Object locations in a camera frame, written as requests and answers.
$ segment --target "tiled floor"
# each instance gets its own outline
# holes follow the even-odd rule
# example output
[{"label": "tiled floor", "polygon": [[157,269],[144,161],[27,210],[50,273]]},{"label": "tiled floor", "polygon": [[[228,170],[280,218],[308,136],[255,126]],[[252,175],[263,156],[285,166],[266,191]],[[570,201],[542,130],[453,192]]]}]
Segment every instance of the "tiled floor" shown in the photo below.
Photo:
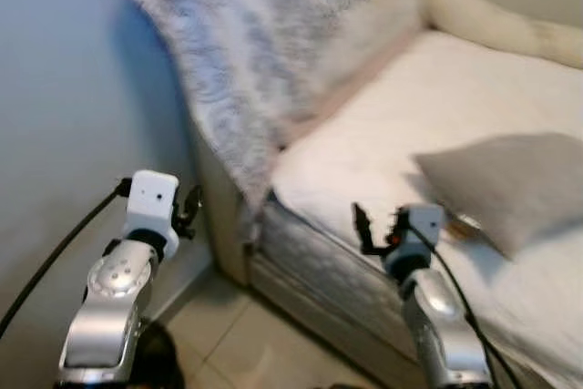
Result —
[{"label": "tiled floor", "polygon": [[268,305],[213,273],[169,330],[188,389],[378,389]]}]

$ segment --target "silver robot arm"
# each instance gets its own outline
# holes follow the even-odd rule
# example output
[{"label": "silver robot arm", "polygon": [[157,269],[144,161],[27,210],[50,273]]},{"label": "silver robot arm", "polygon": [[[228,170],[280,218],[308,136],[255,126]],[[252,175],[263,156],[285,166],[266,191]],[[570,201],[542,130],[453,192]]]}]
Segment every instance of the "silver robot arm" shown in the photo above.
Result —
[{"label": "silver robot arm", "polygon": [[404,321],[413,336],[417,357],[431,389],[492,387],[486,354],[465,318],[465,309],[452,294],[441,272],[430,269],[431,251],[415,228],[434,245],[444,224],[437,205],[408,205],[397,211],[389,246],[373,246],[369,221],[354,204],[355,226],[364,254],[379,255],[387,274],[399,284]]},{"label": "silver robot arm", "polygon": [[129,379],[152,281],[179,246],[172,227],[178,185],[170,175],[134,174],[122,239],[89,271],[87,296],[70,324],[56,387]]}]

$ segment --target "black cable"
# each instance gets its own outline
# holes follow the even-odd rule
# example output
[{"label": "black cable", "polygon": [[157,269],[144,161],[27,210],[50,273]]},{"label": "black cable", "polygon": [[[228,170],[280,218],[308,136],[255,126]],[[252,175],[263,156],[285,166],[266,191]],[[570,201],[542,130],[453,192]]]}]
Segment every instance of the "black cable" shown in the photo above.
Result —
[{"label": "black cable", "polygon": [[486,338],[486,335],[484,334],[484,332],[482,332],[482,329],[480,328],[480,325],[477,321],[476,315],[474,314],[474,312],[472,311],[472,308],[470,307],[470,303],[468,302],[467,298],[465,297],[461,286],[457,282],[457,279],[455,278],[452,270],[449,269],[449,266],[445,262],[444,258],[441,256],[441,254],[439,252],[437,252],[437,250],[435,249],[435,246],[425,237],[425,235],[420,230],[418,230],[413,225],[411,225],[411,223],[409,223],[409,228],[414,233],[414,235],[417,236],[417,238],[419,238],[419,240],[423,243],[423,245],[428,250],[430,250],[434,254],[434,256],[439,260],[441,265],[444,267],[445,272],[447,273],[447,276],[449,277],[452,284],[454,285],[455,291],[459,295],[459,297],[462,301],[462,304],[465,307],[465,317],[466,317],[468,323],[472,326],[472,328],[476,332],[478,339],[480,340],[480,342],[484,346],[484,350],[486,352],[486,363],[488,365],[488,368],[490,368],[490,373],[492,374],[492,382],[494,383],[494,387],[499,388],[500,385],[498,384],[498,381],[496,379],[496,373],[494,371],[494,366],[492,364],[492,360],[491,360],[488,352],[493,354],[495,356],[495,358],[500,362],[500,364],[504,368],[504,371],[506,372],[506,374],[510,378],[512,385],[516,389],[522,389],[522,385],[518,381],[517,376],[514,374],[514,371],[512,370],[512,368],[510,368],[510,366],[506,362],[505,358],[497,350],[497,348],[495,348],[495,346]]},{"label": "black cable", "polygon": [[92,209],[85,218],[83,218],[76,227],[71,230],[63,240],[53,249],[50,255],[46,258],[45,262],[38,268],[35,275],[28,281],[24,289],[18,294],[15,301],[12,303],[2,321],[0,322],[0,340],[4,336],[8,325],[15,317],[22,304],[25,303],[28,295],[33,291],[38,282],[41,281],[46,272],[53,265],[55,260],[61,255],[61,253],[66,249],[66,247],[73,241],[73,239],[82,231],[90,221],[92,221],[109,203],[116,198],[117,195],[127,198],[129,196],[129,188],[131,187],[131,178],[123,178],[114,190],[109,193],[99,204]]}]

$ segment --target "bed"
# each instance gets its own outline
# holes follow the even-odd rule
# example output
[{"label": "bed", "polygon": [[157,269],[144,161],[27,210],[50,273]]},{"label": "bed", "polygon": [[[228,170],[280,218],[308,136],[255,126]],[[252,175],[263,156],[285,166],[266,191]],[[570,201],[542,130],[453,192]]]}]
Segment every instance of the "bed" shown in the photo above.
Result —
[{"label": "bed", "polygon": [[[435,200],[413,154],[505,134],[582,139],[580,30],[482,0],[429,1],[447,32],[426,23],[427,0],[136,1],[178,65],[220,268],[387,387],[424,387],[350,206],[380,241],[396,207]],[[582,241],[579,223],[510,261],[442,232],[438,250],[524,387],[583,385]]]}]

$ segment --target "white fluffy pillow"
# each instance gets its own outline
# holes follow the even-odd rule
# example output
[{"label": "white fluffy pillow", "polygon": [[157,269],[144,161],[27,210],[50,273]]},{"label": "white fluffy pillow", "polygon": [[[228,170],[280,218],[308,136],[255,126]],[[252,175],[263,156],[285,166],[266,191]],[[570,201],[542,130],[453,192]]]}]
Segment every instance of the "white fluffy pillow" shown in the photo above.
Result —
[{"label": "white fluffy pillow", "polygon": [[583,68],[583,30],[511,13],[487,0],[427,0],[429,22],[498,50]]}]

